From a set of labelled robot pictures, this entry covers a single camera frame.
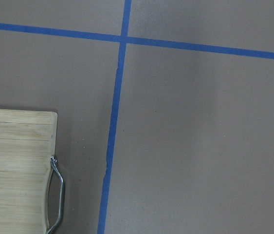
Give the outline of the wooden cutting board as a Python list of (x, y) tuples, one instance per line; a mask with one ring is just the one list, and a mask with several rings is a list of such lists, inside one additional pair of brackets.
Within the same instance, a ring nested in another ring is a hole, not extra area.
[(55, 112), (0, 109), (0, 234), (53, 234), (60, 225), (62, 177), (56, 221), (48, 218), (56, 130)]

